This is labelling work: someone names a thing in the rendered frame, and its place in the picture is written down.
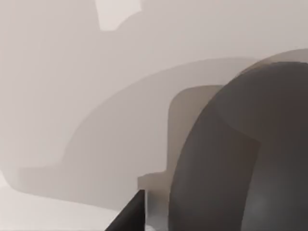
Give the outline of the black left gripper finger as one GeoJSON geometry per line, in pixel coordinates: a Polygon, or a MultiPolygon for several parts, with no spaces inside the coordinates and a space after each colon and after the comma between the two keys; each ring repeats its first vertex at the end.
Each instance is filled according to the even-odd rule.
{"type": "Polygon", "coordinates": [[[138,190],[105,231],[145,231],[145,190],[138,190]]]}

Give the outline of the large dark grey rounded object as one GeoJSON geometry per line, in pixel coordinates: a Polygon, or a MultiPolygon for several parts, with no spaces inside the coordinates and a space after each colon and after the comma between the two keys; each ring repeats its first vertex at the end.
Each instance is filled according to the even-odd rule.
{"type": "Polygon", "coordinates": [[[196,120],[169,197],[169,231],[308,231],[308,64],[225,85],[196,120]]]}

